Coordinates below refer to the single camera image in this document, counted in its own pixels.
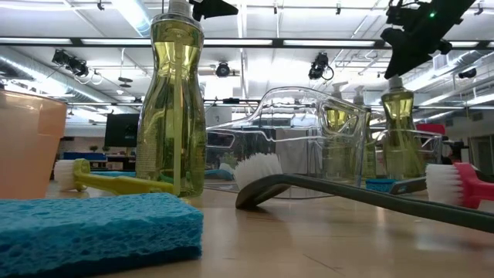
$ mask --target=white brush bristles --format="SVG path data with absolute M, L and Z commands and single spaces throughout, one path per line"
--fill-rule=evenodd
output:
M 76 189 L 74 183 L 74 163 L 73 160 L 61 160 L 55 163 L 53 169 L 54 180 L 59 183 L 61 192 Z
M 447 205 L 462 204 L 462 180 L 455 166 L 429 164 L 425 172 L 429 201 Z
M 241 190 L 253 181 L 277 174 L 283 174 L 283 170 L 276 154 L 254 154 L 240 161 L 233 171 L 237 186 Z

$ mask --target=clear plastic dish rack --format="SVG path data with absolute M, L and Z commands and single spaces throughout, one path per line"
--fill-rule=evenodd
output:
M 206 167 L 216 169 L 226 163 L 235 168 L 254 154 L 276 154 L 284 173 L 360 186 L 365 112 L 308 88 L 270 90 L 251 116 L 207 128 Z M 206 179 L 205 187 L 239 191 L 234 181 Z M 292 187 L 278 198 L 323 196 Z

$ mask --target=black brush handle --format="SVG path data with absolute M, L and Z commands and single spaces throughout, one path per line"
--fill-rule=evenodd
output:
M 395 212 L 494 233 L 494 215 L 488 212 L 402 198 L 388 193 L 373 192 L 299 175 L 270 175 L 254 181 L 239 192 L 235 205 L 237 209 L 252 209 L 258 204 L 275 197 L 290 185 L 348 198 Z

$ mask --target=ceiling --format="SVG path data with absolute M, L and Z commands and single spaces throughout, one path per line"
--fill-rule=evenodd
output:
M 133 38 L 139 33 L 122 16 L 112 2 L 103 1 L 104 11 L 100 11 L 97 0 L 0 0 L 0 36 L 36 37 L 108 37 Z M 206 38 L 310 38 L 310 39 L 379 39 L 387 28 L 385 9 L 388 0 L 228 0 L 242 6 L 241 14 L 202 20 Z M 161 13 L 161 1 L 143 1 L 150 17 Z M 277 3 L 279 13 L 274 14 Z M 335 15 L 337 4 L 342 10 Z M 485 11 L 473 15 L 478 2 L 472 6 L 461 25 L 456 25 L 445 37 L 450 40 L 490 40 L 494 39 L 494 0 L 482 1 Z M 48 46 L 11 46 L 12 49 L 31 59 L 60 71 L 72 78 L 69 71 L 52 63 L 56 48 Z M 135 97 L 145 97 L 153 74 L 151 48 L 64 48 L 69 54 L 87 61 L 92 70 L 103 77 L 103 82 L 93 84 L 90 78 L 80 80 L 91 90 L 103 93 L 117 101 L 131 101 Z M 244 97 L 260 99 L 270 89 L 278 86 L 307 86 L 321 91 L 333 91 L 331 83 L 309 80 L 307 76 L 316 54 L 324 51 L 333 61 L 334 83 L 349 81 L 343 88 L 343 98 L 351 100 L 354 89 L 365 86 L 365 90 L 378 95 L 387 87 L 382 74 L 391 58 L 389 50 L 349 50 L 349 49 L 244 49 L 246 71 L 246 94 Z M 205 48 L 199 64 L 200 82 L 218 82 L 211 65 L 228 62 L 238 72 L 242 68 L 240 49 Z M 404 76 L 404 80 L 414 78 L 414 74 L 427 72 L 432 62 L 419 66 Z M 134 80 L 131 88 L 122 89 L 118 77 Z M 241 78 L 229 77 L 220 82 L 233 86 L 232 96 L 242 97 Z M 99 83 L 99 77 L 93 78 Z M 436 80 L 433 89 L 421 93 L 435 95 L 446 81 Z

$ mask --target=dish brush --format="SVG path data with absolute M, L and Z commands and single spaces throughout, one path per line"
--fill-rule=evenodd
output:
M 130 177 L 105 177 L 90 174 L 90 163 L 85 159 L 61 160 L 53 170 L 60 191 L 76 189 L 81 192 L 86 187 L 112 192 L 115 195 L 167 192 L 174 193 L 173 185 L 160 181 L 147 181 Z
M 249 158 L 249 161 L 240 162 L 235 169 L 235 180 L 241 188 L 235 203 L 237 209 L 253 209 L 294 185 L 395 212 L 494 233 L 494 215 L 487 212 L 402 198 L 318 178 L 280 173 L 272 174 L 273 171 L 279 171 L 280 168 L 281 164 L 275 154 L 255 154 Z
M 481 201 L 494 201 L 494 183 L 479 180 L 469 163 L 430 164 L 426 168 L 429 200 L 478 209 Z

